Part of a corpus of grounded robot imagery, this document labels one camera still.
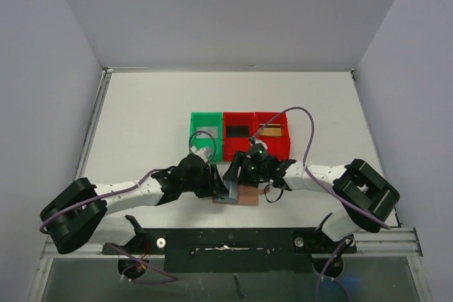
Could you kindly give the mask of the black card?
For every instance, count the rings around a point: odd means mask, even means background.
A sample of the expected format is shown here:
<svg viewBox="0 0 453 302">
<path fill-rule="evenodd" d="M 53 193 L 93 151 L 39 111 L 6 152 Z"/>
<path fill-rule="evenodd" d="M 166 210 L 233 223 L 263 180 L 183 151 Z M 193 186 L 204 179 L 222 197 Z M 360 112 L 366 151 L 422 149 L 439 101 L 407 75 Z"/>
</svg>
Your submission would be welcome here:
<svg viewBox="0 0 453 302">
<path fill-rule="evenodd" d="M 248 126 L 226 126 L 227 138 L 249 138 Z"/>
</svg>

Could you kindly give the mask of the silver grey card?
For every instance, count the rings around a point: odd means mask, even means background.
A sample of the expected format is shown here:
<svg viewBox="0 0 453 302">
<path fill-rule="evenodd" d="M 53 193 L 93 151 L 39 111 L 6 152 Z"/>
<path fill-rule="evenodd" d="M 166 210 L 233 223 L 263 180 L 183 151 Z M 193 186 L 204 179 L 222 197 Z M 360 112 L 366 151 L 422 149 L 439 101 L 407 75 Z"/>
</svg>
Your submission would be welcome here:
<svg viewBox="0 0 453 302">
<path fill-rule="evenodd" d="M 197 139 L 208 139 L 211 137 L 217 139 L 219 137 L 219 129 L 216 126 L 200 126 L 196 127 L 195 131 L 197 132 L 195 135 Z"/>
</svg>

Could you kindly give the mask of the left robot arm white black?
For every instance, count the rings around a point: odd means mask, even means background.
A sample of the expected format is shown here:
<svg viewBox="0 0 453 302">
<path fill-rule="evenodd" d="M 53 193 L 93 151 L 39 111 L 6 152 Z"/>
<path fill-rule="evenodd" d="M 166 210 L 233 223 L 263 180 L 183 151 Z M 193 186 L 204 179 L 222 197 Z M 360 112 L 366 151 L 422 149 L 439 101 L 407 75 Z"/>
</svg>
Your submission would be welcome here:
<svg viewBox="0 0 453 302">
<path fill-rule="evenodd" d="M 185 192 L 199 199 L 229 193 L 217 166 L 191 153 L 178 165 L 152 169 L 136 181 L 100 185 L 88 178 L 76 179 L 40 212 L 40 232 L 51 237 L 59 254 L 66 255 L 85 245 L 104 217 L 168 204 Z"/>
</svg>

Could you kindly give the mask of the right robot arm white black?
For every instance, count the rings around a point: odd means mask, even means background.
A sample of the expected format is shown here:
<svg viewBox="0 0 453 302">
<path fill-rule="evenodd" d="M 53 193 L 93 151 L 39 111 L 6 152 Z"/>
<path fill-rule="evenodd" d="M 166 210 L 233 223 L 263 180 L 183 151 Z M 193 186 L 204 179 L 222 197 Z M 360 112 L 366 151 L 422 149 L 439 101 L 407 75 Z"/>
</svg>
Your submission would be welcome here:
<svg viewBox="0 0 453 302">
<path fill-rule="evenodd" d="M 309 165 L 294 159 L 280 160 L 262 143 L 246 152 L 237 151 L 223 176 L 227 189 L 239 185 L 271 184 L 284 191 L 325 192 L 343 208 L 328 215 L 315 234 L 317 247 L 332 251 L 340 241 L 364 230 L 378 233 L 400 200 L 399 192 L 373 167 L 361 159 L 346 165 Z"/>
</svg>

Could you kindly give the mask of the brown leather card holder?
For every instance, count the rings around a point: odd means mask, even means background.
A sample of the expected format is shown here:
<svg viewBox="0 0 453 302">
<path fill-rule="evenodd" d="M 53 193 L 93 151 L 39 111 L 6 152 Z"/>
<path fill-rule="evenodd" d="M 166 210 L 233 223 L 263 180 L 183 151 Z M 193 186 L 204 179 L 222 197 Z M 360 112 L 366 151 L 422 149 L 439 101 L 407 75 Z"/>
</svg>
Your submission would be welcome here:
<svg viewBox="0 0 453 302">
<path fill-rule="evenodd" d="M 229 197 L 225 199 L 215 197 L 212 199 L 212 202 L 214 204 L 229 204 L 254 207 L 259 205 L 259 197 L 269 193 L 269 191 L 270 189 L 267 185 L 263 188 L 239 185 L 238 196 L 236 199 Z"/>
</svg>

